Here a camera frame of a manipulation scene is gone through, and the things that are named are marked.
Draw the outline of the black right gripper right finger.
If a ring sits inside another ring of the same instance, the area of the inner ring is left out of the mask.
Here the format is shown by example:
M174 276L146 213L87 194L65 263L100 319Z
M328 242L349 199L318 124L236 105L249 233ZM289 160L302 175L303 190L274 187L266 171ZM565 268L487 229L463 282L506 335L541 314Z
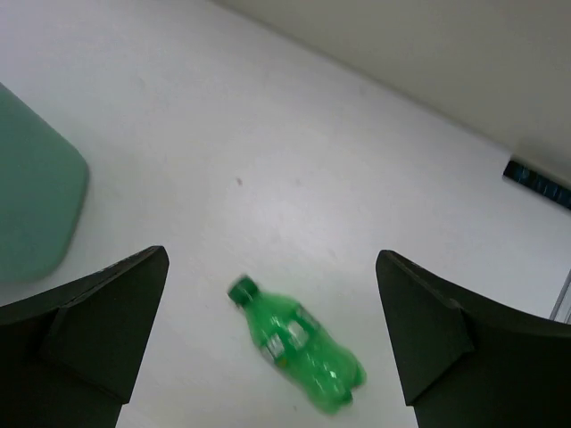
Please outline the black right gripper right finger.
M377 283L420 427L568 427L570 327L451 283L395 251Z

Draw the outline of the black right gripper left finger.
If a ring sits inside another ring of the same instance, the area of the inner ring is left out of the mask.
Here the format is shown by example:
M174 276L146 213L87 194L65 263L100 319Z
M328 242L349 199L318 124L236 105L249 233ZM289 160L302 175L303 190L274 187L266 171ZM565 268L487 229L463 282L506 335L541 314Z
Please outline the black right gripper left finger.
M113 427L130 402L169 257L152 246L1 308L1 425Z

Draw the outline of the green plastic bottle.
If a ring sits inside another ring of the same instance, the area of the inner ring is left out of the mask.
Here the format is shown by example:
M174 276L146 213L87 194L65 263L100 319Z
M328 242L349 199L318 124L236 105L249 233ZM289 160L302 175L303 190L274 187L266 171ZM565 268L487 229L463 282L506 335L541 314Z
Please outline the green plastic bottle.
M249 276L237 278L228 297L260 354L314 407L334 415L351 405L353 391L367 380L364 367L298 300L264 291Z

